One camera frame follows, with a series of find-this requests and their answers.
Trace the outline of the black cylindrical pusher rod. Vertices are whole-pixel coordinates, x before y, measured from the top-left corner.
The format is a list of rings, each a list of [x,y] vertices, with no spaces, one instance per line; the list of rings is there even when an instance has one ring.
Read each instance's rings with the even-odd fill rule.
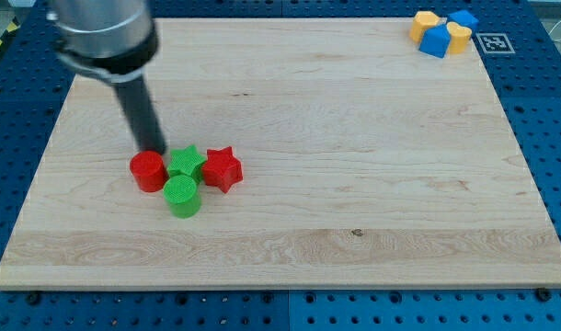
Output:
[[[113,88],[138,150],[164,154],[166,140],[143,76],[117,83]]]

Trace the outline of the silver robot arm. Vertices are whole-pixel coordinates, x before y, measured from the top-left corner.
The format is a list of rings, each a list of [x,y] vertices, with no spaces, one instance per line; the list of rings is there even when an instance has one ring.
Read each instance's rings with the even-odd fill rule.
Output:
[[[47,19],[60,32],[58,59],[76,74],[113,88],[140,151],[163,154],[166,140],[143,68],[159,36],[146,0],[53,0]]]

